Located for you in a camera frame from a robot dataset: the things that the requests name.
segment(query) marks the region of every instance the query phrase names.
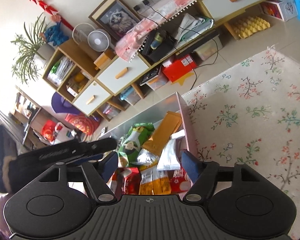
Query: power cord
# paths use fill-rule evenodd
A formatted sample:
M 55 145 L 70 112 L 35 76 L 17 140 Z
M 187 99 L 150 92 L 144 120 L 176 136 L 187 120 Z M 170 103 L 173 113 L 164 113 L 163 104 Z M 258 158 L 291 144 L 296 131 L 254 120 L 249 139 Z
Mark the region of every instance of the power cord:
M 152 8 L 152 6 L 150 6 L 149 4 L 145 4 L 145 5 L 149 6 L 154 12 L 158 13 L 161 17 L 163 17 L 164 19 L 166 19 L 166 20 L 168 21 L 168 19 L 167 19 L 166 17 L 164 17 L 161 13 L 159 13 L 159 12 L 156 11 L 156 10 L 154 10 L 154 9 Z M 143 16 L 143 15 L 140 14 L 140 13 L 138 13 L 138 14 L 139 14 L 140 16 L 142 16 L 142 17 L 144 17 L 144 18 L 150 20 L 150 21 L 153 21 L 153 22 L 154 22 L 161 30 L 163 30 L 163 29 L 161 28 L 161 26 L 159 26 L 159 24 L 156 23 L 154 20 L 152 20 L 152 19 L 150 19 L 150 18 L 148 18 L 148 17 L 145 17 L 145 16 Z M 177 25 L 179 28 L 181 28 L 181 29 L 183 29 L 183 30 L 185 30 L 185 31 L 191 31 L 191 32 L 197 33 L 198 35 L 201 35 L 201 33 L 198 33 L 198 32 L 196 32 L 196 31 L 194 31 L 194 30 L 185 29 L 185 28 L 180 27 L 178 24 L 176 24 L 176 23 L 174 23 L 174 22 L 172 22 L 172 23 L 173 23 L 174 25 Z M 216 60 L 217 60 L 217 58 L 218 58 L 218 56 L 219 56 L 218 44 L 217 44 L 217 42 L 216 42 L 213 38 L 212 38 L 212 40 L 215 42 L 216 47 L 217 47 L 217 56 L 216 56 L 215 60 L 214 60 L 212 63 L 210 63 L 210 64 L 199 65 L 199 66 L 195 67 L 194 69 L 192 69 L 193 72 L 194 72 L 194 74 L 195 74 L 195 80 L 194 80 L 194 82 L 193 82 L 193 84 L 192 84 L 190 90 L 193 89 L 194 84 L 196 83 L 196 81 L 197 81 L 197 79 L 198 79 L 198 76 L 197 76 L 197 73 L 195 72 L 195 69 L 197 69 L 197 68 L 199 68 L 199 67 L 203 67 L 203 66 L 213 65 L 213 64 L 216 62 Z M 186 58 L 186 56 L 185 56 L 179 49 L 176 48 L 176 46 L 174 45 L 174 41 L 171 40 L 171 39 L 170 39 L 170 41 L 171 41 L 173 47 L 175 48 L 175 50 L 176 50 L 179 54 L 181 54 L 182 57 L 184 57 L 184 58 L 188 61 L 188 59 Z

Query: potted plant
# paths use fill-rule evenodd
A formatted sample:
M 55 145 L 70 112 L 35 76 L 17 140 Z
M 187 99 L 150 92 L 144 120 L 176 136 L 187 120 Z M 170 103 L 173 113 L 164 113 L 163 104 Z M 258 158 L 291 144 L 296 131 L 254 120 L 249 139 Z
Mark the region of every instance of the potted plant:
M 46 43 L 40 35 L 47 29 L 45 17 L 41 19 L 42 14 L 33 25 L 29 26 L 28 30 L 26 23 L 24 23 L 26 36 L 16 34 L 15 40 L 11 41 L 19 47 L 17 60 L 12 66 L 12 76 L 16 76 L 22 84 L 27 84 L 28 78 L 38 80 L 38 72 L 43 67 L 40 68 L 38 63 L 49 60 L 54 52 L 54 48 Z

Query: framed picture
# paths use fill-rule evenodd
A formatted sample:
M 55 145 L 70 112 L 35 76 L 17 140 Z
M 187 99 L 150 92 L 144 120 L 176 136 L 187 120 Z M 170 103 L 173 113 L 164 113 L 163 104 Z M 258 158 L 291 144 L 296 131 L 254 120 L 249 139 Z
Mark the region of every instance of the framed picture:
M 116 41 L 120 40 L 140 19 L 121 0 L 104 0 L 89 19 L 107 31 Z

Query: plant pot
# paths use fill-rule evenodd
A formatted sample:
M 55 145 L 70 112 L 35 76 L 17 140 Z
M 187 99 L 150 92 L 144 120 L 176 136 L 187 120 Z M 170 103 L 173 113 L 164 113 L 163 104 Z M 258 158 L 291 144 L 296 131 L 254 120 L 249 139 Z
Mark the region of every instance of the plant pot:
M 55 49 L 48 43 L 43 44 L 39 49 L 38 53 L 44 57 L 42 59 L 39 55 L 35 54 L 34 55 L 34 61 L 37 64 L 38 69 L 43 69 L 47 62 L 50 60 L 54 53 Z

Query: metal screw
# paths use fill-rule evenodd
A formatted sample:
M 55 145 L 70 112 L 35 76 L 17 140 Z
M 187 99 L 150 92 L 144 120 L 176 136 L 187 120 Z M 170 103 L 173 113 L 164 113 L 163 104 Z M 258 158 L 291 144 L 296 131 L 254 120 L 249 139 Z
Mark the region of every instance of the metal screw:
M 102 194 L 98 197 L 98 199 L 102 202 L 109 202 L 113 200 L 113 196 L 111 194 Z
M 197 202 L 201 200 L 201 196 L 198 194 L 189 194 L 186 196 L 186 199 L 191 202 Z

